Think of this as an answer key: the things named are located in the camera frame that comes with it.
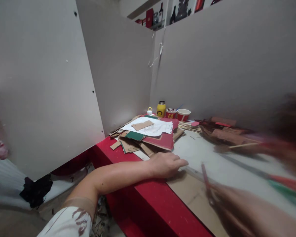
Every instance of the green handle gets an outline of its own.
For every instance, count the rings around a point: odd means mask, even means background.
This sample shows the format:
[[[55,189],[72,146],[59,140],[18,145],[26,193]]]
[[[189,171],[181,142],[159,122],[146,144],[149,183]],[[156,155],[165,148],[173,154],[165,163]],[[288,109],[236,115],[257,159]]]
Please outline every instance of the green handle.
[[[288,201],[296,206],[296,192],[291,190],[290,188],[278,183],[276,181],[267,180],[269,184],[279,193],[281,193]]]

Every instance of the wine bottle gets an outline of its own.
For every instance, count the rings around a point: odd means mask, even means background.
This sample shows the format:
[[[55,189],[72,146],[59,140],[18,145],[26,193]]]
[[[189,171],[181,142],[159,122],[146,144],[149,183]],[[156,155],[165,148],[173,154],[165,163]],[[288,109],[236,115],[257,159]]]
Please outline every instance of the wine bottle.
[[[174,21],[175,21],[175,7],[176,7],[176,6],[174,6],[173,13],[172,13],[172,16],[171,16],[171,18],[170,18],[170,25],[173,24]]]
[[[161,3],[161,8],[160,8],[160,11],[159,11],[159,21],[158,22],[161,22],[163,20],[163,9],[162,9],[162,6],[163,6],[163,3]]]

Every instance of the cabinet door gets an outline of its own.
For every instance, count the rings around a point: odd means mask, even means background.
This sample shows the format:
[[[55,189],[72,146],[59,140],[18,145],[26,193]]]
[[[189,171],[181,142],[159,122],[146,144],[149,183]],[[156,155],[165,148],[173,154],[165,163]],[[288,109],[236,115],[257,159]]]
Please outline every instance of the cabinet door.
[[[0,121],[31,179],[104,138],[74,0],[0,1]]]

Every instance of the sleeve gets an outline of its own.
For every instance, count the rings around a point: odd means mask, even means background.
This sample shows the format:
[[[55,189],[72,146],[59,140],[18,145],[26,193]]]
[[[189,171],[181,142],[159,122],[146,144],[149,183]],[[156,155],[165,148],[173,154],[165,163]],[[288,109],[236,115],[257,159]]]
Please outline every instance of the sleeve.
[[[69,199],[37,237],[89,237],[94,213],[91,200],[83,197]]]

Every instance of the black cloth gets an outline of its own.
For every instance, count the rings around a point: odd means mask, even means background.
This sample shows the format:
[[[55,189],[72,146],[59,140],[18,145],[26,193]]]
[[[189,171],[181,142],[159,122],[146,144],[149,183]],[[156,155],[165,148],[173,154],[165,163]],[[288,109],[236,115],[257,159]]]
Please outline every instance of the black cloth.
[[[33,182],[29,177],[24,179],[24,189],[20,192],[20,196],[30,203],[31,208],[39,207],[44,202],[45,195],[53,185],[50,177],[50,174],[45,175],[36,182]]]

